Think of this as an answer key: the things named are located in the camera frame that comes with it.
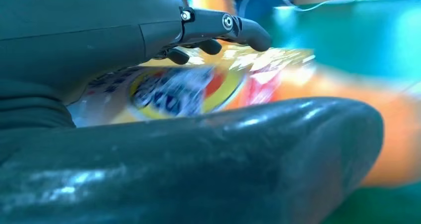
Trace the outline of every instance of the green table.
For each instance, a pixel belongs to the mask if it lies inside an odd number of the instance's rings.
[[[421,0],[277,9],[261,24],[275,47],[312,48],[325,65],[371,76],[421,77]]]
[[[421,78],[421,0],[277,9],[261,24],[275,47],[311,48],[319,63],[388,79]],[[325,224],[419,224],[421,183],[355,192]]]

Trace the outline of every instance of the colorful packaging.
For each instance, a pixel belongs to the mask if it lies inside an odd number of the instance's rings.
[[[92,81],[82,98],[68,106],[75,124],[195,116],[279,100],[281,72],[313,58],[306,50],[258,53],[240,46],[226,46],[214,57],[200,50],[186,52],[191,58],[184,66],[151,61]]]

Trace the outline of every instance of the robotic hand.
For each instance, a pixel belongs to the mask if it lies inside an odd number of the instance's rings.
[[[0,79],[42,84],[66,97],[96,75],[152,58],[178,64],[175,49],[216,54],[213,39],[271,45],[257,23],[225,12],[183,8],[181,0],[0,0]],[[63,79],[52,79],[57,74]]]
[[[181,0],[0,0],[0,21],[0,223],[316,224],[381,148],[380,115],[338,98],[75,129],[85,81],[213,38],[268,49],[252,21]]]

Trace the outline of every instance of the white wire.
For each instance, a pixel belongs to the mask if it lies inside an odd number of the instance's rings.
[[[332,2],[337,2],[337,1],[341,1],[341,0],[327,0],[327,1],[324,1],[322,3],[319,3],[319,4],[317,4],[317,5],[315,5],[315,6],[311,7],[311,8],[301,9],[300,7],[292,4],[289,0],[283,0],[283,2],[285,2],[286,5],[291,6],[295,11],[299,11],[299,12],[306,12],[306,11],[314,10],[314,9],[316,9],[316,8],[318,8],[318,7],[326,4],[326,3],[332,3]],[[246,11],[246,8],[247,8],[247,5],[248,5],[249,2],[250,2],[250,0],[243,0],[241,2],[240,8],[238,10],[238,16],[240,16],[240,17],[244,17],[245,16],[245,11]]]

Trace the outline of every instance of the metal screw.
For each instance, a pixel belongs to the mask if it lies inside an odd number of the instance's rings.
[[[225,14],[222,17],[222,25],[224,26],[225,29],[227,30],[231,30],[233,27],[233,22],[232,22],[232,18],[229,14]]]
[[[183,11],[182,13],[181,13],[181,19],[183,20],[183,21],[187,21],[187,20],[190,20],[192,18],[192,15],[190,14],[190,12],[188,12],[188,11]]]

